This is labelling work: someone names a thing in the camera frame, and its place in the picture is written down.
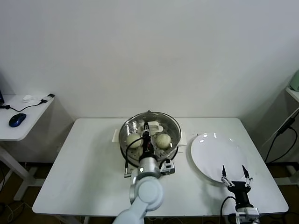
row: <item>green object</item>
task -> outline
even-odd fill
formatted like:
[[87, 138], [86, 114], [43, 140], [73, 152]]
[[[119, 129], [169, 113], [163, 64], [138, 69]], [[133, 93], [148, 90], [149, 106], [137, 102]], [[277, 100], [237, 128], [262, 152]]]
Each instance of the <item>green object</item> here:
[[296, 71], [293, 78], [291, 79], [290, 87], [295, 91], [299, 91], [299, 70]]

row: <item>table leg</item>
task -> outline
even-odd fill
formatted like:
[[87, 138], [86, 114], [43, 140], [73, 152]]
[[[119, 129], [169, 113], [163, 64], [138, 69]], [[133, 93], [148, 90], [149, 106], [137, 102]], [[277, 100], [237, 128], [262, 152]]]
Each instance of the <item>table leg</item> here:
[[89, 216], [85, 216], [83, 224], [88, 224], [88, 222], [89, 222]]
[[33, 176], [2, 147], [0, 147], [0, 160], [23, 180], [28, 182], [32, 182], [34, 180]]
[[291, 176], [290, 177], [274, 178], [276, 184], [278, 186], [298, 185], [298, 187], [299, 187], [299, 170], [296, 171], [293, 166], [287, 166], [287, 169], [291, 173]]
[[35, 179], [33, 177], [34, 173], [37, 171], [37, 168], [31, 168], [28, 172], [2, 147], [0, 147], [0, 160], [24, 180], [14, 196], [15, 201], [20, 201], [22, 199], [28, 187], [41, 187], [43, 185], [45, 179]]
[[74, 216], [55, 216], [65, 224], [81, 224]]
[[0, 183], [0, 188], [2, 188], [2, 186], [4, 186], [6, 183], [7, 183], [7, 181], [8, 181], [8, 179], [10, 178], [10, 176], [11, 176], [11, 174], [13, 173], [13, 171], [10, 169], [9, 171], [8, 171], [8, 173], [5, 175], [5, 178], [4, 178], [4, 183], [3, 183], [3, 181], [1, 181], [1, 183]]

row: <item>white plate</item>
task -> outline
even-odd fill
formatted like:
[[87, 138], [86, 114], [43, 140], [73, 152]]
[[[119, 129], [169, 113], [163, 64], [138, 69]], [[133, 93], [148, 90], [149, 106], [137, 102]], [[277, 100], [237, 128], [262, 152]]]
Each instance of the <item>white plate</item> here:
[[222, 165], [230, 181], [244, 177], [242, 165], [248, 170], [242, 149], [231, 138], [221, 133], [204, 133], [191, 145], [191, 156], [197, 168], [209, 179], [221, 182]]

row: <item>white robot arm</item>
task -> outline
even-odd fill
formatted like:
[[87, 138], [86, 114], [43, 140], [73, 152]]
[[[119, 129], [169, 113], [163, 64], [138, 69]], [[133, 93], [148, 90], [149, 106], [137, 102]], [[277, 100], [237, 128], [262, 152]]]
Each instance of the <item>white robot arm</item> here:
[[122, 211], [114, 224], [143, 224], [146, 212], [158, 209], [163, 202], [164, 191], [158, 178], [161, 174], [175, 172], [173, 162], [168, 159], [162, 161], [161, 167], [158, 167], [147, 122], [144, 125], [142, 139], [143, 154], [139, 159], [139, 167], [128, 173], [127, 161], [125, 166], [124, 177], [131, 177], [129, 193], [131, 207]]
[[136, 198], [128, 210], [121, 212], [114, 224], [143, 224], [147, 211], [160, 207], [163, 201], [163, 188], [159, 180], [152, 176], [142, 178], [135, 187]]

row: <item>floor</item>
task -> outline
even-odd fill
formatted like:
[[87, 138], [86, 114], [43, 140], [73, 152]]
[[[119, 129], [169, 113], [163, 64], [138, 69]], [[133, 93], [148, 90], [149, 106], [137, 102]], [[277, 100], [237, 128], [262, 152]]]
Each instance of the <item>floor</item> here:
[[[8, 172], [8, 168], [0, 163], [4, 173]], [[41, 166], [39, 167], [36, 177], [37, 178], [46, 178], [49, 173], [51, 166]], [[269, 167], [273, 177], [286, 177], [289, 176], [288, 171], [284, 167]], [[12, 174], [9, 178], [8, 182], [4, 186], [2, 192], [0, 193], [0, 202], [9, 204], [13, 202], [13, 197], [18, 190], [18, 187], [21, 184], [21, 178], [19, 178], [16, 174]], [[293, 211], [299, 213], [299, 188], [297, 186], [282, 186], [279, 187], [281, 192], [283, 193], [286, 201], [289, 204], [289, 211]], [[28, 205], [32, 206], [35, 198], [38, 195], [40, 188], [31, 187], [27, 190], [25, 196], [23, 197], [23, 201]], [[21, 203], [16, 202], [11, 204], [12, 209], [17, 208]], [[47, 215], [37, 215], [30, 208], [25, 207], [23, 212], [20, 214], [22, 207], [20, 207], [14, 214], [16, 217], [15, 221], [11, 222], [14, 224], [60, 224], [59, 220], [52, 216]], [[0, 224], [7, 224], [7, 217], [9, 216], [9, 209], [5, 209], [1, 214], [0, 211]], [[285, 222], [283, 223], [282, 219], [274, 219], [281, 218], [282, 215], [274, 215], [273, 217], [263, 216], [261, 217], [261, 224], [298, 224], [299, 216], [294, 214], [287, 214], [285, 216]], [[89, 224], [111, 224], [114, 218], [102, 218], [102, 217], [92, 217], [89, 221]], [[146, 224], [218, 224], [218, 217], [205, 217], [205, 218], [164, 218], [164, 219], [155, 219], [149, 220], [145, 219]]]

